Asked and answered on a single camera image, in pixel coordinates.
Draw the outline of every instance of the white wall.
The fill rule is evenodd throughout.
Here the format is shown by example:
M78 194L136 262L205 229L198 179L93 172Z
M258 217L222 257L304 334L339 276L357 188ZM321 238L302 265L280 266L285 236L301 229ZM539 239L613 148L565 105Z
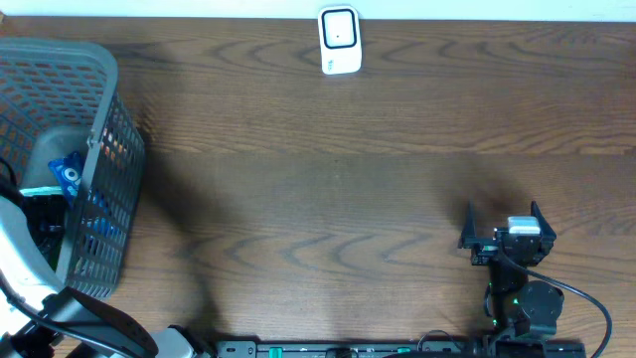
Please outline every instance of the white wall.
M636 21L636 0L349 0L364 19ZM0 0L7 15L316 18L324 0Z

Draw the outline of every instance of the blue snack package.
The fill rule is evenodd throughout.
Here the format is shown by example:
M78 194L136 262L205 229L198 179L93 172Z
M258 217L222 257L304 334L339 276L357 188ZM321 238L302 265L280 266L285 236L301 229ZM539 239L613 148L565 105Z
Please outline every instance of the blue snack package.
M73 201L78 196L78 187L81 182L81 172L83 171L83 158L78 151L74 151L67 157L49 162L49 168L58 179L62 187L64 197L73 205Z

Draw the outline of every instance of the gray plastic basket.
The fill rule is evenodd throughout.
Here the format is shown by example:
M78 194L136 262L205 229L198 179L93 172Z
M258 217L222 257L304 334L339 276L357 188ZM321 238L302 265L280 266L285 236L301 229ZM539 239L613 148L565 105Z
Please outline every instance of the gray plastic basket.
M50 160L74 150L85 158L56 274L84 293L108 297L145 160L141 136L116 93L117 63L94 44L1 39L0 74L0 155L21 189L59 185Z

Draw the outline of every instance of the black cable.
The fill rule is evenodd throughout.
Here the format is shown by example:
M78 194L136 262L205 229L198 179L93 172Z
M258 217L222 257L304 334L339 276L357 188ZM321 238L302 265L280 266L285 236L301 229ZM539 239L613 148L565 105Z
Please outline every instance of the black cable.
M7 167L7 170L9 171L9 179L11 180L11 184L13 184L13 186L17 187L18 186L18 178L16 177L16 173L13 171L13 168L11 167L11 164L9 164L9 162L6 161L2 157L0 157L0 163L4 164L4 166Z
M448 339L455 345L455 347L457 347L457 349L459 349L459 351L461 352L462 348L459 346L459 344L457 344L457 342L455 342L455 340L453 339L453 337L448 334L446 331L443 331L441 329L433 329L433 330L429 330L428 333L424 334L421 338L419 338L419 342L417 342L417 351L421 352L422 350L422 344L426 341L426 338L428 338L429 335L434 334L434 333L442 333L445 334L446 337L448 337Z
M84 333L76 332L74 330L68 329L64 327L60 322L56 322L54 320L43 318L36 313L32 312L29 308L25 306L25 304L15 295L13 294L11 288L8 286L7 282L5 282L5 277L0 271L0 289L7 297L7 302L12 306L16 307L20 312L26 315L29 319L36 322L38 325L41 325L45 328L51 329L52 331L58 332L60 334L67 335L68 337L78 339L82 342L95 345L97 347L101 347L104 349L108 349L113 353L117 353L125 358L135 358L128 352L125 352L121 349L121 347L116 347L111 343L102 341L98 338L90 337Z
M583 297L583 298L587 299L588 301L592 302L596 307L598 307L598 309L600 309L600 311L605 316L605 321L607 322L607 326L605 328L605 336L603 337L603 340L600 342L600 345L598 346L598 348L596 349L594 354L592 354L591 358L600 357L600 354L603 352L605 347L607 347L607 343L609 343L609 339L612 336L612 317L611 317L611 315L609 315L609 311L607 311L607 308L605 308L605 306L601 302L599 302L596 298L592 297L591 295L583 292L582 290L580 290L578 288L572 287L569 284L563 283L563 282L561 282L559 280L556 280L556 279L548 277L546 275L534 272L532 270L529 270L527 268L524 268L524 267L518 265L517 263L512 261L508 257L508 255L506 255L506 253L504 253L504 249L503 249L503 247L501 245L499 247L499 258L502 259L504 264L508 265L509 267L511 267L513 269L521 271L521 272L523 272L523 273L525 273L527 275L534 276L534 277L536 277L538 279L542 279L542 280L544 280L545 282L547 282L549 284L553 284L553 285L561 287L563 289L567 289L568 291L578 295L579 297Z

